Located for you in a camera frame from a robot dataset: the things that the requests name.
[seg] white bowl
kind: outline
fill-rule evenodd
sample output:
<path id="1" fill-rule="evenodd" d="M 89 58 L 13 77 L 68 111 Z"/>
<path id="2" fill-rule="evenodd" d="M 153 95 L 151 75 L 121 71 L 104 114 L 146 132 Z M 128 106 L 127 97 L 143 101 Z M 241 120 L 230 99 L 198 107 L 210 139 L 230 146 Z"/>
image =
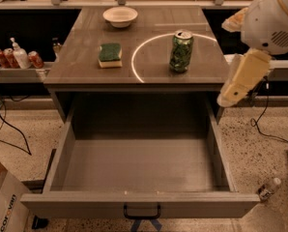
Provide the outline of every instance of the white bowl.
<path id="1" fill-rule="evenodd" d="M 128 27 L 137 18 L 137 11 L 125 6 L 114 7 L 105 11 L 103 18 L 108 20 L 113 27 Z"/>

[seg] green soda can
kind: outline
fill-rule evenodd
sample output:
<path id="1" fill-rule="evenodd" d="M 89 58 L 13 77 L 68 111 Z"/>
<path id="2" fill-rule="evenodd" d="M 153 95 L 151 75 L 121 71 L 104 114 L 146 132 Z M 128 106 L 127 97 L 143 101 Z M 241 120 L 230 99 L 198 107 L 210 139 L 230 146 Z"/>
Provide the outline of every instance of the green soda can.
<path id="1" fill-rule="evenodd" d="M 193 36 L 188 30 L 178 30 L 173 36 L 170 70 L 184 73 L 189 65 L 193 47 Z"/>

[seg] white bottle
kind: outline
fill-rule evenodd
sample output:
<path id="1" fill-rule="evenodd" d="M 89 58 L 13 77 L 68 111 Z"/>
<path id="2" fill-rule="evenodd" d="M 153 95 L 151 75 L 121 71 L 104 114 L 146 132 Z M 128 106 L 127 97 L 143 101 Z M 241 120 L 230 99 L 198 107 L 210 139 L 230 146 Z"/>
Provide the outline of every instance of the white bottle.
<path id="1" fill-rule="evenodd" d="M 23 49 L 20 48 L 18 43 L 15 42 L 14 38 L 10 38 L 10 40 L 13 42 L 12 46 L 14 48 L 14 58 L 17 60 L 17 63 L 22 69 L 28 69 L 31 67 L 31 63 L 29 61 L 27 52 Z"/>
<path id="2" fill-rule="evenodd" d="M 266 184 L 258 189 L 261 201 L 268 200 L 280 188 L 281 181 L 279 178 L 270 179 Z"/>

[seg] bottle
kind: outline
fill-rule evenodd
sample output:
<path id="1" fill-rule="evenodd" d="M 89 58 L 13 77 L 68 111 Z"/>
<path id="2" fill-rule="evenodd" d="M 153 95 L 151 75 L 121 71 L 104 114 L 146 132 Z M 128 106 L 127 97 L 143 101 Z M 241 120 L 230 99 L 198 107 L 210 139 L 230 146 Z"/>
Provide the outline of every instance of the bottle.
<path id="1" fill-rule="evenodd" d="M 276 193 L 281 185 L 281 180 L 279 178 L 270 179 L 266 184 L 262 185 L 258 189 L 258 194 L 261 201 L 268 200 L 274 193 Z"/>
<path id="2" fill-rule="evenodd" d="M 60 52 L 61 49 L 61 44 L 58 42 L 58 38 L 53 38 L 53 50 L 55 52 L 55 56 L 56 56 L 56 62 L 59 62 L 59 55 L 58 53 Z"/>
<path id="3" fill-rule="evenodd" d="M 13 42 L 12 46 L 14 48 L 14 57 L 17 63 L 22 69 L 28 69 L 31 66 L 31 63 L 29 61 L 27 52 L 23 48 L 20 48 L 18 43 L 15 42 L 14 38 L 10 38 L 10 40 Z"/>

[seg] spray bottle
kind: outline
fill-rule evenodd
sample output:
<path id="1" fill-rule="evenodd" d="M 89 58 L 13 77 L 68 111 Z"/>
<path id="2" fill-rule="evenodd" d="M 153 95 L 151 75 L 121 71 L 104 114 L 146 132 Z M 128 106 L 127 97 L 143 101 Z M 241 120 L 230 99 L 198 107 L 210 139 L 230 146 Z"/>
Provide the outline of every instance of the spray bottle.
<path id="1" fill-rule="evenodd" d="M 29 61 L 27 52 L 23 48 L 20 48 L 18 43 L 15 42 L 14 38 L 10 38 L 10 40 L 13 42 L 12 46 L 14 48 L 14 57 L 17 63 L 22 69 L 28 69 L 31 66 L 31 63 Z"/>

